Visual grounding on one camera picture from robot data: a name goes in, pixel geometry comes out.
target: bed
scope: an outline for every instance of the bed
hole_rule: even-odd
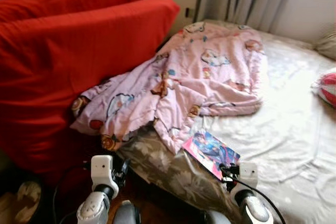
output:
[[[257,188],[271,198],[287,223],[336,223],[336,113],[310,90],[334,61],[310,44],[260,34],[269,64],[264,105],[253,115],[197,118],[192,130],[204,128],[243,160],[257,162]],[[223,185],[184,150],[177,155],[168,151],[150,126],[118,154],[129,157],[132,169],[148,183],[239,222],[238,208]]]

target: red and white object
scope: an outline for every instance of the red and white object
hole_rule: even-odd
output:
[[[318,94],[327,103],[336,107],[336,68],[332,68],[321,75],[312,84],[313,92]]]

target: wooden floor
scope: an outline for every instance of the wooden floor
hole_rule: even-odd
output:
[[[69,195],[72,200],[68,198],[59,202],[60,207],[65,207],[63,211],[60,209],[59,220],[67,212],[78,208],[79,204],[85,200],[84,196],[88,196],[86,191],[89,190],[90,186],[90,181],[86,185],[79,185],[78,192]],[[112,224],[114,214],[123,200],[130,200],[140,209],[143,224],[201,224],[199,210],[155,185],[149,185],[132,171],[129,171],[127,175],[126,186],[120,190],[117,198],[111,203],[108,224]],[[72,223],[77,223],[75,216],[64,222],[64,224]]]

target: cable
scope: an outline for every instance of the cable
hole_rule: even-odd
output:
[[[70,213],[68,213],[67,215],[65,215],[61,221],[59,222],[59,224],[62,224],[67,218],[69,218],[71,215],[75,215],[77,213],[77,211],[72,211]]]
[[[53,219],[54,219],[54,224],[58,224],[57,223],[57,217],[56,217],[56,209],[55,209],[55,199],[56,199],[58,187],[60,186],[60,184],[64,180],[64,178],[68,175],[68,173],[70,171],[72,171],[73,169],[76,169],[76,168],[85,168],[85,165],[72,166],[72,167],[66,169],[65,172],[63,173],[63,175],[61,176],[61,178],[59,179],[56,187],[55,187],[54,195],[52,197],[52,203],[53,203],[53,213],[52,213],[52,216],[53,216]]]
[[[233,178],[233,177],[231,177],[231,176],[228,176],[228,177],[231,178],[233,181],[238,182],[238,183],[240,183],[240,184],[242,184],[242,185],[244,185],[244,186],[250,188],[251,190],[256,191],[256,192],[259,193],[260,195],[262,195],[262,196],[268,201],[268,203],[270,203],[270,205],[273,207],[273,209],[275,210],[275,212],[277,212],[277,214],[278,214],[278,216],[279,216],[279,218],[280,218],[282,224],[286,224],[285,219],[284,219],[283,216],[281,215],[281,213],[280,213],[280,211],[278,210],[278,208],[274,205],[274,203],[273,203],[273,202],[272,202],[272,201],[271,201],[265,194],[263,194],[263,193],[262,193],[261,191],[259,191],[258,189],[253,188],[253,187],[247,185],[247,184],[244,183],[244,182],[241,182],[240,180],[238,180],[238,179],[236,179],[236,178]]]

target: floral sheet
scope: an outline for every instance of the floral sheet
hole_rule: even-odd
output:
[[[254,115],[198,117],[192,132],[204,128],[240,153],[241,160],[257,162],[257,188],[287,223],[336,223],[336,113],[310,90],[334,62],[310,44],[261,36],[270,79],[264,106]],[[239,222],[238,209],[222,185],[185,151],[172,154],[150,126],[136,138],[118,153],[131,158],[143,179],[197,208],[215,209]]]

